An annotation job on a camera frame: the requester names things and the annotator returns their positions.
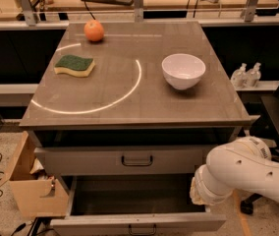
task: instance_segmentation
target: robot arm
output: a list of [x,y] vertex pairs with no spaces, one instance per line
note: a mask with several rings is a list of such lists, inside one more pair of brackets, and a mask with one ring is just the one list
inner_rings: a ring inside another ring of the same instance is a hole
[[245,137],[214,148],[193,179],[190,196],[196,205],[216,205],[234,189],[261,194],[279,203],[279,163],[268,146]]

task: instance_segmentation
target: sponge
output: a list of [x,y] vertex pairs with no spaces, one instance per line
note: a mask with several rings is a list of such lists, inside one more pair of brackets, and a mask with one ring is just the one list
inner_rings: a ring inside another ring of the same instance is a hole
[[92,58],[64,55],[54,67],[56,74],[68,74],[75,77],[87,77],[95,66]]

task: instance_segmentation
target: white bowl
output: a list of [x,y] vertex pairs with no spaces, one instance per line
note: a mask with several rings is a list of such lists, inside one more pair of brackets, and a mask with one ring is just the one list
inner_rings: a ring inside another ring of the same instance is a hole
[[196,85],[206,71],[206,66],[190,54],[173,54],[162,61],[163,76],[175,89],[184,90]]

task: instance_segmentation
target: cardboard box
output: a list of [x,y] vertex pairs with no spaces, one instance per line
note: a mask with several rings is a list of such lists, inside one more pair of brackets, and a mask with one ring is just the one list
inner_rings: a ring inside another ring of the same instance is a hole
[[9,181],[24,218],[64,216],[69,196],[60,182],[55,181],[55,191],[50,193],[52,180],[36,180],[35,176],[29,173],[35,160],[34,149],[28,133],[23,132],[0,186]]

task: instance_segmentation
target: plastic bottle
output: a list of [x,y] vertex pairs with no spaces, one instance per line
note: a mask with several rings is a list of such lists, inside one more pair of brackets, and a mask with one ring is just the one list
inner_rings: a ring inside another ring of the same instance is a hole
[[246,79],[246,63],[242,63],[242,66],[237,69],[231,76],[231,83],[235,89],[240,89],[244,86]]
[[249,69],[246,72],[245,78],[245,87],[254,88],[257,85],[257,82],[260,79],[260,72],[259,72],[260,63],[256,63],[253,68]]

